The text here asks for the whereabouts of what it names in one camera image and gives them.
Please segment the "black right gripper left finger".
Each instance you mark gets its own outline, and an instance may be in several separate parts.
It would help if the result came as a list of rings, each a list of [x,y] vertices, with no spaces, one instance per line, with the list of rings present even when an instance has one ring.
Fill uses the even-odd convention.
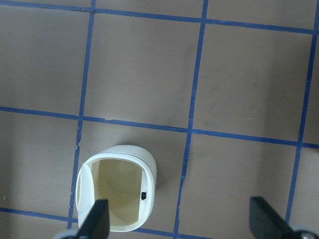
[[[110,233],[109,203],[97,200],[78,230],[57,233],[54,239],[107,239]]]

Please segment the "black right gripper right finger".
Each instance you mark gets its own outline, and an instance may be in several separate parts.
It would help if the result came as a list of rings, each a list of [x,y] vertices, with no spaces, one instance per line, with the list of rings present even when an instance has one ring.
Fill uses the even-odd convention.
[[[249,228],[256,239],[317,239],[318,234],[294,230],[263,197],[251,197]]]

